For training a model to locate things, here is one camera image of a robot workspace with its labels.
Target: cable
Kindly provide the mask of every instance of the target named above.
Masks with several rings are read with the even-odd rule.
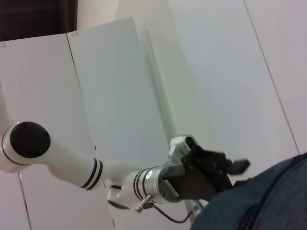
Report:
[[[175,220],[173,218],[171,218],[169,215],[167,215],[164,211],[162,211],[160,208],[158,208],[156,205],[154,205],[154,203],[150,203],[150,207],[154,207],[158,212],[160,212],[163,216],[165,216],[166,218],[168,218],[170,221],[177,223],[177,224],[182,224],[184,222],[186,222],[189,217],[192,215],[193,210],[190,211],[187,215],[187,217],[185,217],[183,220]]]

